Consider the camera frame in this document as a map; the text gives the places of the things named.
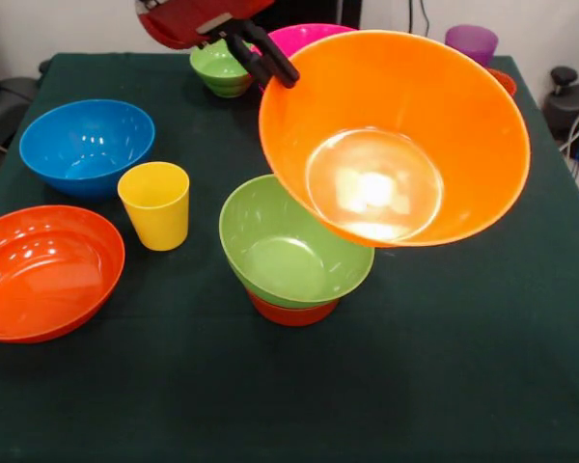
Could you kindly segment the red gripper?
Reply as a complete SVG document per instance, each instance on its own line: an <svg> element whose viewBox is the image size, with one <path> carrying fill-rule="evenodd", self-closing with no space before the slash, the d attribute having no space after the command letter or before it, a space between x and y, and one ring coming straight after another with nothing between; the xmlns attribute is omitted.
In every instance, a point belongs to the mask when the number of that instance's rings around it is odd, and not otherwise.
<svg viewBox="0 0 579 463"><path fill-rule="evenodd" d="M182 50L225 38L231 54L262 88L275 78L291 89L300 78L299 71L263 28L250 20L272 4L272 0L134 2L146 32L164 46ZM253 52L242 39L258 52Z"/></svg>

